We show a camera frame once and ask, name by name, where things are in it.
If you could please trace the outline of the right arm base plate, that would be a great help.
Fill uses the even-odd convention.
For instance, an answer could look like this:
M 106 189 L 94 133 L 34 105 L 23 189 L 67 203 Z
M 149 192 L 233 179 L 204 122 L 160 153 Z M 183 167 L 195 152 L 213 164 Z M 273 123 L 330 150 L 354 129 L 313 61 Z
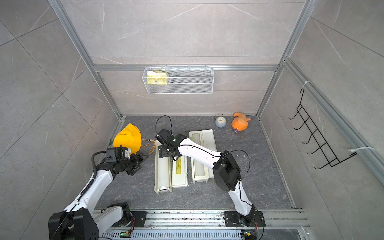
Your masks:
M 226 227 L 265 227 L 264 214 L 251 210 L 247 216 L 240 215 L 236 211 L 225 211 L 224 221 Z

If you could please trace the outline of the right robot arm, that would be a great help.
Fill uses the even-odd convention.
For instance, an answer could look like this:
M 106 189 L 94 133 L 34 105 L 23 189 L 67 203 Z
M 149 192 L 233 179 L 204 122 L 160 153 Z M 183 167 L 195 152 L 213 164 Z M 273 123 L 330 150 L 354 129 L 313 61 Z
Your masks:
M 160 158 L 186 156 L 211 168 L 215 183 L 228 192 L 236 210 L 237 222 L 243 226 L 251 226 L 255 222 L 256 208 L 249 200 L 242 183 L 241 169 L 231 151 L 215 152 L 209 150 L 185 135 L 173 135 L 171 130 L 162 129 L 156 135 Z

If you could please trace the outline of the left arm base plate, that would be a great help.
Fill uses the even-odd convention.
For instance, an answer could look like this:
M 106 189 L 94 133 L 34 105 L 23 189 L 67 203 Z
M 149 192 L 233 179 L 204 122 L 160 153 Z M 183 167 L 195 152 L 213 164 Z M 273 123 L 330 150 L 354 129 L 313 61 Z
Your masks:
M 123 219 L 112 225 L 113 228 L 143 228 L 146 223 L 147 211 L 131 211 L 129 219 Z

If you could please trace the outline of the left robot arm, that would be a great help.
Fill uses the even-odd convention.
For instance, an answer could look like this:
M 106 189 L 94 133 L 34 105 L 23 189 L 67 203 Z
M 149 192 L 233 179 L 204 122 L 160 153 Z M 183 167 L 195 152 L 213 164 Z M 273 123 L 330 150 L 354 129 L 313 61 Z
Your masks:
M 93 174 L 79 195 L 62 211 L 54 213 L 49 221 L 51 240 L 97 240 L 112 226 L 134 230 L 136 219 L 128 203 L 109 205 L 96 217 L 92 213 L 108 185 L 120 173 L 133 176 L 146 156 L 132 153 L 125 147 L 108 148 L 91 157 Z

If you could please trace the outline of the white wrap dispenser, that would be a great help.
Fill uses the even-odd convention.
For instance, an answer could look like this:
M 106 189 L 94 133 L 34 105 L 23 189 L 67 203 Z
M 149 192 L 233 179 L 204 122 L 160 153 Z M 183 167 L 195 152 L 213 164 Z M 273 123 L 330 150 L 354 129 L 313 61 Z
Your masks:
M 207 152 L 208 151 L 217 152 L 216 141 L 215 141 L 214 132 L 213 132 L 212 129 L 210 129 L 210 130 L 203 130 L 203 131 L 192 131 L 192 132 L 189 132 L 189 137 L 190 137 L 191 140 L 192 140 L 192 134 L 200 134 L 201 145 L 199 145 L 199 146 L 202 147 L 203 150 L 206 150 Z M 191 158 L 192 179 L 193 179 L 193 183 L 194 184 L 197 183 L 197 182 L 205 182 L 205 183 L 207 183 L 209 179 L 212 179 L 214 177 L 213 167 L 210 164 L 208 164 L 208 162 L 206 160 L 208 157 L 212 157 L 212 156 L 210 154 L 206 153 L 203 150 L 196 149 L 194 151 L 193 157 L 198 157 L 198 158 L 197 159 Z M 206 172 L 206 176 L 205 177 L 196 177 L 195 176 L 195 167 L 194 167 L 195 160 L 197 160 L 200 163 L 205 165 L 205 172 Z
M 158 150 L 157 147 L 162 145 L 158 140 L 155 141 L 156 143 L 156 159 L 155 159 L 155 187 L 154 191 L 157 195 L 160 193 L 166 193 L 166 192 L 172 192 L 173 188 L 184 188 L 188 186 L 188 171 L 187 171 L 187 157 L 181 156 L 177 158 L 176 161 L 173 160 L 171 157 L 167 157 L 170 160 L 170 168 L 171 168 L 171 189 L 168 191 L 162 191 L 159 192 L 158 190 L 158 174 L 157 174 L 157 165 L 159 157 L 157 155 Z

